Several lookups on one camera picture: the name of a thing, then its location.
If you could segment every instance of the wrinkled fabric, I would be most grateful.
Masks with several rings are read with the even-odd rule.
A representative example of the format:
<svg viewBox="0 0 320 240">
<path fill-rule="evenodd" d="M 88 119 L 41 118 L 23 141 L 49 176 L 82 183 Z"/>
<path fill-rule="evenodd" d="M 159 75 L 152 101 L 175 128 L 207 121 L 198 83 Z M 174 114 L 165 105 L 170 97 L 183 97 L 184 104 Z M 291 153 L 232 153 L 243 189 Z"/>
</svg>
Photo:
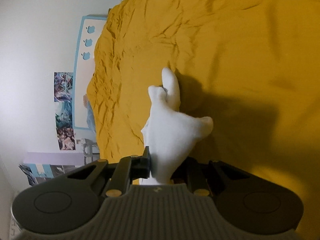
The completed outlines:
<svg viewBox="0 0 320 240">
<path fill-rule="evenodd" d="M 150 85 L 168 66 L 180 110 L 210 116 L 192 156 L 293 190 L 298 232 L 320 236 L 320 0 L 124 0 L 95 48 L 87 94 L 101 155 L 143 152 Z"/>
</svg>

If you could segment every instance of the bed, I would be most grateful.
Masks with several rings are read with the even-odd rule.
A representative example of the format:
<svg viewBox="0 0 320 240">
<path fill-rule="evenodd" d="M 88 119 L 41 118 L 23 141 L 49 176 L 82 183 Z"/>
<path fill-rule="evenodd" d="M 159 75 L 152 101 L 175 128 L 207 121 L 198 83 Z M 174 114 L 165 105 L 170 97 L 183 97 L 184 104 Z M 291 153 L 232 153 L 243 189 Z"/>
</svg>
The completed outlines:
<svg viewBox="0 0 320 240">
<path fill-rule="evenodd" d="M 293 190 L 298 232 L 320 235 L 320 0 L 124 0 L 108 14 L 87 88 L 100 154 L 142 154 L 148 86 L 178 77 L 181 108 L 211 116 L 192 156 Z"/>
</svg>

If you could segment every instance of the artwork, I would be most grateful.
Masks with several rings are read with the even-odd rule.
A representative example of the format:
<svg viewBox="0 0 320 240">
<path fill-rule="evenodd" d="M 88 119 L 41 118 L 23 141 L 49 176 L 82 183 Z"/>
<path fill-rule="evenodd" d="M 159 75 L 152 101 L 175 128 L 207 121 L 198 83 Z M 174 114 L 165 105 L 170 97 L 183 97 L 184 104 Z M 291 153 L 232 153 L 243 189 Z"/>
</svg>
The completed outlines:
<svg viewBox="0 0 320 240">
<path fill-rule="evenodd" d="M 75 137 L 72 128 L 72 103 L 56 102 L 56 128 L 60 150 L 75 150 Z"/>
<path fill-rule="evenodd" d="M 54 73 L 54 101 L 72 101 L 73 73 L 55 72 Z"/>
<path fill-rule="evenodd" d="M 30 186 L 34 186 L 37 184 L 36 182 L 36 178 L 33 175 L 30 167 L 28 167 L 27 165 L 19 165 L 19 168 L 23 171 L 24 174 L 26 174 L 26 176 L 28 177 L 28 182 Z"/>
<path fill-rule="evenodd" d="M 41 178 L 41 177 L 37 177 L 37 178 L 36 178 L 36 181 L 37 181 L 37 184 L 41 184 L 41 183 L 43 183 L 43 182 L 49 181 L 50 179 L 52 179 L 52 178 Z"/>
<path fill-rule="evenodd" d="M 64 174 L 62 165 L 50 165 L 50 167 L 54 178 Z"/>
<path fill-rule="evenodd" d="M 69 173 L 71 171 L 74 171 L 76 169 L 76 166 L 74 165 L 63 165 L 63 171 L 64 173 Z"/>
</svg>

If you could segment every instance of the poster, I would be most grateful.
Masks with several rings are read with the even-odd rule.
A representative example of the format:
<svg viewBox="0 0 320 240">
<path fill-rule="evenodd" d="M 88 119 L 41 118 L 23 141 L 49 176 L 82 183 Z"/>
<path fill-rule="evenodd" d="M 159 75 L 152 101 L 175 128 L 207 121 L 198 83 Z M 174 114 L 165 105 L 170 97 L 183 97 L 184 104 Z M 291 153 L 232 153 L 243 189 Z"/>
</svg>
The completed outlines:
<svg viewBox="0 0 320 240">
<path fill-rule="evenodd" d="M 54 73 L 54 101 L 72 101 L 72 72 Z"/>
<path fill-rule="evenodd" d="M 63 172 L 64 173 L 69 173 L 69 172 L 71 172 L 71 171 L 73 171 L 73 170 L 75 170 L 77 168 L 74 165 L 63 165 L 62 167 L 63 167 Z"/>
<path fill-rule="evenodd" d="M 54 103 L 56 130 L 60 150 L 75 150 L 72 127 L 72 72 L 54 73 Z"/>
<path fill-rule="evenodd" d="M 43 182 L 49 181 L 50 179 L 52 179 L 52 178 L 36 177 L 37 184 L 41 184 L 41 183 L 43 183 Z"/>
<path fill-rule="evenodd" d="M 62 165 L 50 165 L 53 177 L 58 177 L 64 174 Z"/>
<path fill-rule="evenodd" d="M 24 174 L 28 177 L 28 182 L 30 186 L 34 186 L 37 184 L 35 176 L 32 174 L 32 171 L 27 165 L 19 165 L 19 168 L 23 171 Z"/>
<path fill-rule="evenodd" d="M 56 128 L 60 150 L 75 150 L 75 136 L 72 128 L 72 103 L 55 102 Z"/>
</svg>

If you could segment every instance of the gray ribbed surface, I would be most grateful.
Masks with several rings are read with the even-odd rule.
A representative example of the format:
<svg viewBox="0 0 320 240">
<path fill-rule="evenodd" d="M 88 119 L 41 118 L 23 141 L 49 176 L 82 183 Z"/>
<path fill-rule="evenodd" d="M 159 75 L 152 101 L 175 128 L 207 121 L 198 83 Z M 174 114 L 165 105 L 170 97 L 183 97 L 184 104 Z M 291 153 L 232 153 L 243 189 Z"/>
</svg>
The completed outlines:
<svg viewBox="0 0 320 240">
<path fill-rule="evenodd" d="M 131 186 L 128 194 L 107 198 L 86 225 L 60 235 L 23 231 L 23 240 L 298 240 L 294 230 L 260 236 L 235 228 L 218 213 L 209 197 L 191 194 L 185 184 Z"/>
</svg>

